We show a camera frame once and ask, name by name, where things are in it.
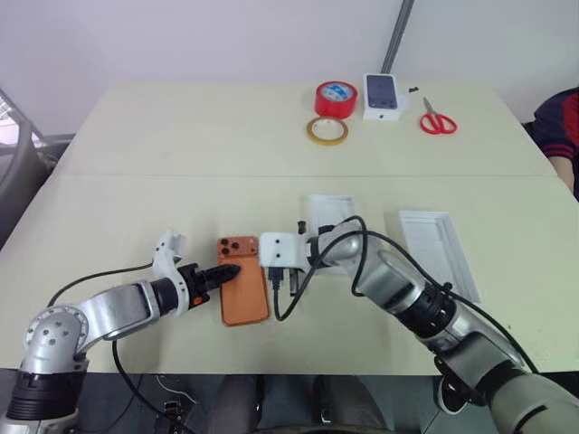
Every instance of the table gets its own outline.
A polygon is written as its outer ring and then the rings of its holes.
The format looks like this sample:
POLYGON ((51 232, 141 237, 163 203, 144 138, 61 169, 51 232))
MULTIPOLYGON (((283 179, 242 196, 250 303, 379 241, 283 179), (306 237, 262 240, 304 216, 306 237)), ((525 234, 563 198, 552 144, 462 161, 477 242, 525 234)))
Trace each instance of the table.
MULTIPOLYGON (((416 83, 401 84, 401 89, 416 83)), ((70 175, 555 175, 507 106, 488 86, 421 84, 398 122, 362 120, 336 147, 305 134, 315 83, 121 84, 93 110, 60 162, 70 175), (418 127, 427 96, 458 132, 418 127)))
MULTIPOLYGON (((212 267, 217 238, 295 231, 308 218, 309 194, 339 193, 354 197, 370 228, 399 241, 398 211, 450 212, 483 306, 539 369, 579 369, 579 332, 570 326, 579 302, 576 201, 493 92, 420 88, 456 118, 460 135, 420 133, 414 104, 399 124, 362 123, 357 113, 348 140, 325 148, 305 138, 313 86, 113 88, 0 251, 0 326, 11 331, 0 366, 20 363, 29 320, 58 288, 148 262, 166 229, 187 235, 184 262, 212 267), (219 107, 232 93, 228 118, 219 107), (257 114, 242 110, 250 96, 257 114)), ((89 281, 62 302, 150 277, 89 281)), ((284 323, 227 328, 214 292, 193 312, 123 339, 119 352, 129 371, 146 373, 436 373, 432 355, 394 318, 351 297, 341 276, 314 278, 284 323)), ((115 371, 110 344, 88 356, 91 371, 115 371)))
MULTIPOLYGON (((449 211, 484 307, 540 369, 579 367, 579 334, 570 326, 579 302, 571 284, 579 259, 576 203, 554 177, 474 176, 56 176, 0 252, 0 275, 10 283, 0 325, 14 330, 5 336, 0 364, 20 362, 20 331, 67 282, 146 263, 169 227, 188 236, 185 260, 213 266, 218 237, 294 231, 307 216, 310 193, 353 195, 369 227, 398 239, 398 210, 449 211)), ((150 275, 87 282, 62 301, 141 277, 150 275)), ((92 371, 114 371, 109 347, 99 343, 89 352, 92 371)), ((339 276, 314 278, 284 323, 224 327, 214 293, 209 304, 165 318, 119 347, 133 372, 435 373, 432 355, 391 316, 351 297, 339 276)))

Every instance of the orange phone case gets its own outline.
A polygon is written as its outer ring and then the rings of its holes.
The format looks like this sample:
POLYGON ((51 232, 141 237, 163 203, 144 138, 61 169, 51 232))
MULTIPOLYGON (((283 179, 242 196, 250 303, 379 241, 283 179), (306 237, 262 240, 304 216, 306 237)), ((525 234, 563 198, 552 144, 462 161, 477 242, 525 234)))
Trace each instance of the orange phone case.
POLYGON ((226 326, 259 323, 270 316, 258 244, 255 237, 227 237, 217 241, 219 263, 242 268, 236 278, 221 285, 221 316, 226 326))

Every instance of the connector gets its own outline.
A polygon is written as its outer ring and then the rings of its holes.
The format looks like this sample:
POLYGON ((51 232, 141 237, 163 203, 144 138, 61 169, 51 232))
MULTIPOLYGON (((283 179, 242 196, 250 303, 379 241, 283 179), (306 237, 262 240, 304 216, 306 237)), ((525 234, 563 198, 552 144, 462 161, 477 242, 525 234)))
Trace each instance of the connector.
POLYGON ((268 267, 268 280, 271 282, 271 288, 274 291, 279 291, 281 282, 283 281, 283 268, 268 267))

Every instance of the tape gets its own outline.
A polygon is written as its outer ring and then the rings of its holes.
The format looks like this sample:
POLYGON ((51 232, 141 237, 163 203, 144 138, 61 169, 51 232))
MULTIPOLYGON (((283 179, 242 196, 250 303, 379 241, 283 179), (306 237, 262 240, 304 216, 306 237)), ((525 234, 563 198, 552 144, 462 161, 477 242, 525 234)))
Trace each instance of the tape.
POLYGON ((347 125, 340 119, 330 116, 311 119, 306 131, 313 142, 324 146, 339 145, 347 137, 347 125))
POLYGON ((326 81, 316 89, 314 109, 320 116, 344 119, 356 108, 358 92, 354 86, 343 81, 326 81))

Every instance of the red tape roll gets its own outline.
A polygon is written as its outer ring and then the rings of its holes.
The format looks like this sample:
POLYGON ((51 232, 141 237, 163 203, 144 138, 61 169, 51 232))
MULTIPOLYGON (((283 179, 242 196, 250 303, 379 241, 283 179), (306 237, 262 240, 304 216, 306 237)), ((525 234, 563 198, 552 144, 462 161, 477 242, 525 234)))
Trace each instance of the red tape roll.
POLYGON ((343 81, 326 81, 316 89, 314 109, 320 116, 344 119, 356 108, 358 92, 354 86, 343 81))

